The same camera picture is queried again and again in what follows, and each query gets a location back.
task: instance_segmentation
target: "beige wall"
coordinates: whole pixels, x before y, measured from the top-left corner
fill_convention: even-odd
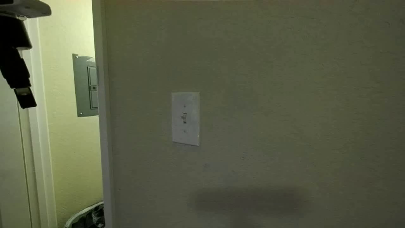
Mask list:
[[[58,225],[101,200],[99,118],[77,118],[72,53],[94,56],[91,1],[52,0],[39,20]]]
[[[116,227],[404,227],[405,1],[104,10]],[[171,142],[184,90],[201,147]]]

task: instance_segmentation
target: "switch plate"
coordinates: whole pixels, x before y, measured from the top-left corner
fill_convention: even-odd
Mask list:
[[[172,140],[200,145],[199,92],[172,92]]]

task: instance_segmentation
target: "black object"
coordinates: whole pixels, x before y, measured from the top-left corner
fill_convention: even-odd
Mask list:
[[[63,228],[105,228],[104,201],[72,215]]]
[[[0,4],[13,4],[13,0],[0,0]]]
[[[23,109],[37,106],[30,90],[29,71],[19,49],[32,48],[24,23],[20,19],[0,15],[0,69],[9,86],[14,88]]]

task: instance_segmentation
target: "electrical panel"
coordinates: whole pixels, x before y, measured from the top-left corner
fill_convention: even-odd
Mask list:
[[[99,83],[95,59],[73,53],[77,116],[99,114]]]

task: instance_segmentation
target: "door frame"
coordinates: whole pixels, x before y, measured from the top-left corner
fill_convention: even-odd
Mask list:
[[[41,228],[56,228],[56,199],[38,19],[27,20],[25,26],[33,48],[29,50],[24,50],[23,58],[25,59],[27,68],[32,75],[32,90],[38,102],[37,107],[28,109],[27,124],[30,129],[30,143],[28,145],[24,145],[24,151],[30,147],[29,149],[32,151],[32,156],[29,162],[33,163],[32,170],[35,178],[35,187],[29,187],[29,194],[35,194],[37,196],[38,205],[32,206],[38,208]]]
[[[105,227],[114,228],[114,180],[111,171],[114,170],[110,156],[110,106],[109,106],[109,75],[104,30],[104,11],[101,0],[92,0],[94,18],[94,39],[95,56],[99,76],[99,124],[101,143],[101,167],[103,167],[103,196],[104,196],[104,216]],[[56,228],[56,199],[54,182],[52,172],[52,156],[49,144],[49,128],[46,106],[46,90],[43,80],[42,53],[41,53],[41,33],[38,19],[30,19],[27,23],[27,30],[30,37],[33,48],[25,50],[23,57],[32,75],[32,90],[35,94],[38,106],[28,110],[33,166],[37,183],[38,208],[41,228]]]
[[[94,39],[95,56],[99,76],[99,121],[100,121],[100,143],[101,143],[101,167],[103,167],[103,194],[104,194],[104,216],[105,227],[114,228],[115,223],[115,185],[114,185],[114,161],[110,156],[110,92],[109,92],[109,71],[108,71],[108,50],[105,40],[105,15],[103,0],[92,0],[92,21],[94,21]]]

